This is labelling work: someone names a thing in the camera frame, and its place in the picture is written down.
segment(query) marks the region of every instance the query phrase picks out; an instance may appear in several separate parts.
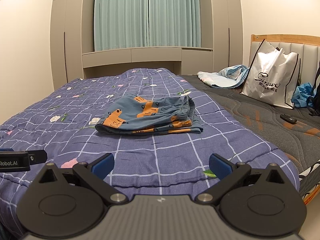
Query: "headboard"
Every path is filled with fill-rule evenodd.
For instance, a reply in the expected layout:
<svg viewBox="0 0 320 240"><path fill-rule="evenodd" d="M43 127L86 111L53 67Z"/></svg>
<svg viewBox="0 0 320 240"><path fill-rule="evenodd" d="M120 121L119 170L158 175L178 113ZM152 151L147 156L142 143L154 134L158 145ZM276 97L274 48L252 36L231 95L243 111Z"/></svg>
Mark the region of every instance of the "headboard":
<svg viewBox="0 0 320 240"><path fill-rule="evenodd" d="M283 48L285 54L296 52L301 58L301 83L315 81L320 61L320 37L291 34L251 35L249 66L260 43L265 39L275 48Z"/></svg>

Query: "white wall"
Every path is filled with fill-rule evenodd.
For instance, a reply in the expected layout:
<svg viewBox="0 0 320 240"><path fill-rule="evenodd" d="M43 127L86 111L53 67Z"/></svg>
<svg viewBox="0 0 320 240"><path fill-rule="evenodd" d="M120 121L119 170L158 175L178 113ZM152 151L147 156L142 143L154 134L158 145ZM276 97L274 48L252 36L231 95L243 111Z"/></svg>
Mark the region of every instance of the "white wall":
<svg viewBox="0 0 320 240"><path fill-rule="evenodd" d="M244 50L248 65L251 34L320 36L320 0L241 0Z"/></svg>
<svg viewBox="0 0 320 240"><path fill-rule="evenodd" d="M0 124L53 92L52 0L0 0Z"/></svg>

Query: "curtain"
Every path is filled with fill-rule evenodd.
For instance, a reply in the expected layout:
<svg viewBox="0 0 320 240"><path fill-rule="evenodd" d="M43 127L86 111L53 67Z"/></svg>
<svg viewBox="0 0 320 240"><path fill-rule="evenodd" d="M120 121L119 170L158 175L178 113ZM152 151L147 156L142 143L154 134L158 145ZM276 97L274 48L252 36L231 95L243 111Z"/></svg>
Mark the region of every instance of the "curtain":
<svg viewBox="0 0 320 240"><path fill-rule="evenodd" d="M148 0L95 0L95 51L145 47L148 30Z"/></svg>
<svg viewBox="0 0 320 240"><path fill-rule="evenodd" d="M149 0L150 46L201 47L200 0Z"/></svg>

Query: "folded blanket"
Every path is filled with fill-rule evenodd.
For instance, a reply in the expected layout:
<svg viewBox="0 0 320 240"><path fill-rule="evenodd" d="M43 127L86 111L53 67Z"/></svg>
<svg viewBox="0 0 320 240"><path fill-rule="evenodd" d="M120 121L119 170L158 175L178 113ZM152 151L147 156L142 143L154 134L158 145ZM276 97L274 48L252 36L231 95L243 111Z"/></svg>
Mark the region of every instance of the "folded blanket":
<svg viewBox="0 0 320 240"><path fill-rule="evenodd" d="M134 94L119 98L95 128L107 134L201 133L203 128L189 96L154 101Z"/></svg>
<svg viewBox="0 0 320 240"><path fill-rule="evenodd" d="M295 92L291 98L291 102L294 103L294 107L307 107L307 98L311 96L312 85L310 83L304 83L296 87Z"/></svg>
<svg viewBox="0 0 320 240"><path fill-rule="evenodd" d="M245 65L227 67L219 73L198 72L198 78L205 84L214 88L236 88L240 86L247 75L249 68Z"/></svg>

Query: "blue gripper pad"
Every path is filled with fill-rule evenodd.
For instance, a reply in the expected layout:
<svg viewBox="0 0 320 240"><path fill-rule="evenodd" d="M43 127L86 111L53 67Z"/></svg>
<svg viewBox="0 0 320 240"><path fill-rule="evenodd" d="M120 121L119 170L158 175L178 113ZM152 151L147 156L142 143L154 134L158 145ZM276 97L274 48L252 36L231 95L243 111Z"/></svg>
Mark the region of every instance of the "blue gripper pad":
<svg viewBox="0 0 320 240"><path fill-rule="evenodd" d="M232 173L233 163L229 162L228 160L223 161L217 155L211 154L209 158L209 169L217 176L218 179L222 180L224 177L228 176Z"/></svg>
<svg viewBox="0 0 320 240"><path fill-rule="evenodd" d="M5 148L5 149L0 148L0 152L14 152L14 150L11 148Z"/></svg>
<svg viewBox="0 0 320 240"><path fill-rule="evenodd" d="M115 158L107 153L88 165L91 172L100 179L104 179L114 168Z"/></svg>

